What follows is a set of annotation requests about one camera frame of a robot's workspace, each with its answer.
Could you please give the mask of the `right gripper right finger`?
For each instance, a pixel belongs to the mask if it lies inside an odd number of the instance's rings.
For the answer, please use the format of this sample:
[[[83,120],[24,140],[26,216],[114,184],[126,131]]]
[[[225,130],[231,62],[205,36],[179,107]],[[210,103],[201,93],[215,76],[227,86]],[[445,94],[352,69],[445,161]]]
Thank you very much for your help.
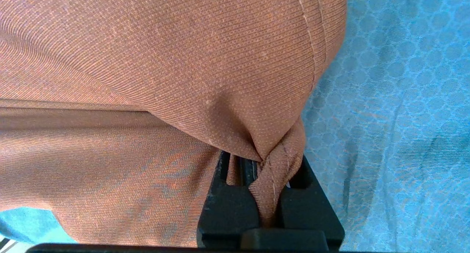
[[[344,228],[305,156],[288,183],[278,202],[281,226],[322,231],[329,250],[338,251],[345,237]]]

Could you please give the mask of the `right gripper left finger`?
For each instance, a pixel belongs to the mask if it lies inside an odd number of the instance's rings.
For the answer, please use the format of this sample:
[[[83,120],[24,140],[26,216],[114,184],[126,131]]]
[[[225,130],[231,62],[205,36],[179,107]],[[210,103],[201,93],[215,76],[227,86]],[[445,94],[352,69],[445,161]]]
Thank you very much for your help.
[[[222,151],[198,221],[198,248],[241,250],[242,235],[260,227],[260,213],[249,186],[257,179],[257,163],[235,157],[239,185],[229,185],[231,154]]]

